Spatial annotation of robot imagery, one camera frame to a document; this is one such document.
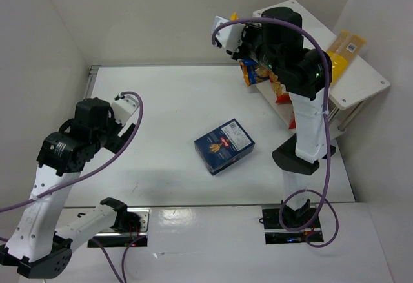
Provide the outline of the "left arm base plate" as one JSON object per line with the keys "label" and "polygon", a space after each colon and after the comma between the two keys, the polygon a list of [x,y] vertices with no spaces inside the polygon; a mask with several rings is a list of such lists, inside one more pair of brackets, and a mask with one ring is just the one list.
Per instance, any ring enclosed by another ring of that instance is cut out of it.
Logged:
{"label": "left arm base plate", "polygon": [[132,247],[147,247],[149,208],[128,208],[131,219],[119,231],[107,228],[94,236],[104,248],[126,248],[135,239]]}

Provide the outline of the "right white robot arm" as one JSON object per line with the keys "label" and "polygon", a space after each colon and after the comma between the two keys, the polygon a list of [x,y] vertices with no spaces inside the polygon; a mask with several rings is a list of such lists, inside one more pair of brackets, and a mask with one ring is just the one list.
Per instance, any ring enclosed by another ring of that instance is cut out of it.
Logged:
{"label": "right white robot arm", "polygon": [[310,201],[292,201],[306,189],[305,178],[331,158],[328,127],[328,92],[331,62],[316,40],[302,28],[302,16],[288,7],[265,10],[260,18],[240,21],[238,58],[248,57],[277,76],[288,92],[296,132],[272,153],[293,191],[281,204],[280,223],[285,229],[305,229]]}

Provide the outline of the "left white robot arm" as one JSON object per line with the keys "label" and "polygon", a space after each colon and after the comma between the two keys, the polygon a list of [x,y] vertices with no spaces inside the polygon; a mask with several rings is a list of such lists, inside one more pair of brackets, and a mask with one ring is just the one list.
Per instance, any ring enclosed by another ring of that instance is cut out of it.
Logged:
{"label": "left white robot arm", "polygon": [[112,102],[98,98],[77,103],[74,117],[46,137],[37,156],[35,182],[14,234],[1,245],[1,265],[13,266],[27,279],[54,279],[67,267],[72,254],[95,234],[111,229],[138,233],[139,215],[107,197],[74,222],[57,222],[86,163],[106,149],[117,159],[137,133],[139,124],[125,124],[135,112],[142,118],[141,99],[127,92]]}

